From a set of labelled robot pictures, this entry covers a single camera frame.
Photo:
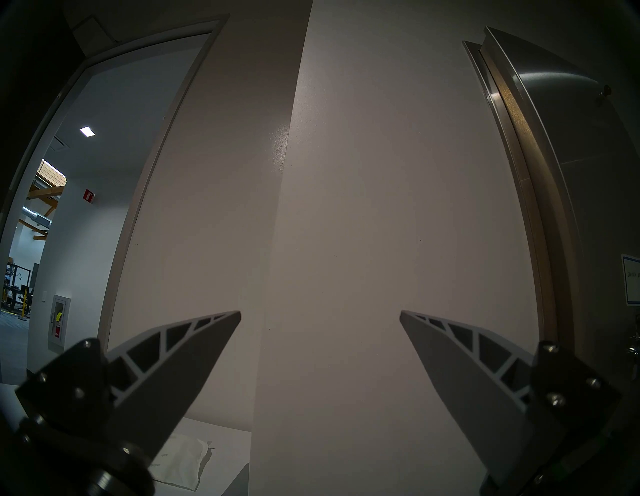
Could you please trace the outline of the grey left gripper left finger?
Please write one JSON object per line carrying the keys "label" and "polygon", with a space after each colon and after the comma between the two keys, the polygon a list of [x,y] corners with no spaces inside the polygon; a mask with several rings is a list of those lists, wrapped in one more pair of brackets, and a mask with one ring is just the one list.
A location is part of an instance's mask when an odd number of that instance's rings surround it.
{"label": "grey left gripper left finger", "polygon": [[19,386],[15,495],[154,495],[149,472],[241,322],[228,311],[85,338]]}

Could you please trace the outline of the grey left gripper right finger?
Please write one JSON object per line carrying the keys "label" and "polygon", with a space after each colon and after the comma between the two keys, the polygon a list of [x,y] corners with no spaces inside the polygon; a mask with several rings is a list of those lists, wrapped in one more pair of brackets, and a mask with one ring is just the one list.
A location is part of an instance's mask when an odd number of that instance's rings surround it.
{"label": "grey left gripper right finger", "polygon": [[487,475],[480,495],[552,495],[606,446],[622,398],[552,340],[534,354],[484,328],[402,310],[400,323]]}

